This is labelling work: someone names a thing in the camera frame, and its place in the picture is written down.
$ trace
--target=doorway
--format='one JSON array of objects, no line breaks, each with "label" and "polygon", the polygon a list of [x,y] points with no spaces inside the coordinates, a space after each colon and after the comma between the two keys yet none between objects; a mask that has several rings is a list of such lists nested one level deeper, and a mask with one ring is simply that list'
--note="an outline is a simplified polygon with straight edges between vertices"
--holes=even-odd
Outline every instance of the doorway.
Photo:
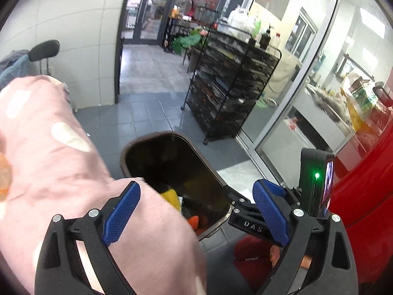
[{"label": "doorway", "polygon": [[170,1],[127,0],[121,32],[123,44],[160,44]]}]

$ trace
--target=brown trash bin rim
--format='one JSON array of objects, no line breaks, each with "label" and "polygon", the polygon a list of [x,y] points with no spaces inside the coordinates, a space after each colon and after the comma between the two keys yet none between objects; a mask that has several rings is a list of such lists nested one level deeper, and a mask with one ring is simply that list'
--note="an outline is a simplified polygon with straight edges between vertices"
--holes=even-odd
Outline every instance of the brown trash bin rim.
[{"label": "brown trash bin rim", "polygon": [[[210,169],[211,173],[213,174],[213,176],[223,186],[226,185],[226,183],[221,178],[221,176],[215,171],[215,169],[212,168],[210,163],[206,160],[206,158],[198,150],[198,148],[194,145],[194,143],[192,141],[190,141],[185,135],[183,135],[183,134],[181,134],[179,132],[174,132],[174,131],[165,131],[165,132],[151,133],[149,135],[140,136],[140,137],[136,138],[134,141],[131,141],[130,143],[128,143],[124,147],[124,149],[122,150],[121,156],[120,156],[120,168],[121,168],[124,176],[126,176],[127,178],[132,177],[132,175],[130,174],[130,171],[128,170],[126,161],[125,161],[125,157],[127,155],[127,152],[130,150],[130,148],[135,146],[135,144],[148,142],[150,140],[153,140],[155,138],[161,137],[163,135],[175,135],[175,136],[180,137],[183,140],[185,140],[191,146],[191,148],[194,150],[194,152],[199,156],[199,158],[209,167],[209,169]],[[233,209],[233,206],[228,203],[228,212],[219,221],[217,221],[214,225],[212,225],[210,228],[205,230],[202,234],[198,235],[199,240],[202,240],[204,238],[209,238],[209,237],[213,236],[213,234],[215,234],[219,230],[220,226],[229,218],[229,215],[231,215],[232,209]]]}]

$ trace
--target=blue gripper pad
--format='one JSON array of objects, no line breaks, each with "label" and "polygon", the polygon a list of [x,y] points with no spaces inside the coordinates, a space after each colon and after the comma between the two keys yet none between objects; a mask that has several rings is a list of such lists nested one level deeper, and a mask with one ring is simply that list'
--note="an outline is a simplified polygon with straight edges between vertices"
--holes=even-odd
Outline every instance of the blue gripper pad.
[{"label": "blue gripper pad", "polygon": [[102,242],[105,246],[117,242],[141,198],[141,188],[134,182],[104,222]]},{"label": "blue gripper pad", "polygon": [[255,204],[268,225],[273,238],[284,247],[289,243],[287,221],[267,190],[278,197],[285,197],[286,192],[282,187],[267,180],[256,181],[252,188]]}]

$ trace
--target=ceiling light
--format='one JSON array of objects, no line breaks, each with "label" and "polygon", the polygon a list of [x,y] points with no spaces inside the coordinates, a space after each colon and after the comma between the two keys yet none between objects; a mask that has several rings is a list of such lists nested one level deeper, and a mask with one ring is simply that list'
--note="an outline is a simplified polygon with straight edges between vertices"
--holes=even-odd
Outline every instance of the ceiling light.
[{"label": "ceiling light", "polygon": [[360,15],[362,16],[362,22],[364,25],[368,26],[381,38],[385,37],[385,25],[380,20],[363,8],[360,8]]}]

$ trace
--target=store shelf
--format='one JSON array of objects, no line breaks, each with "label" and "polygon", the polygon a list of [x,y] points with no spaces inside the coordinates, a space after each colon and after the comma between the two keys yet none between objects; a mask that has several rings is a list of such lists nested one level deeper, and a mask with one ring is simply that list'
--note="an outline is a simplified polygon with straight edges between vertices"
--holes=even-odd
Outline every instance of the store shelf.
[{"label": "store shelf", "polygon": [[[244,53],[234,46],[246,46]],[[237,134],[278,61],[256,49],[251,42],[245,44],[222,32],[211,33],[186,97],[186,103],[206,134],[205,144],[210,139]]]}]

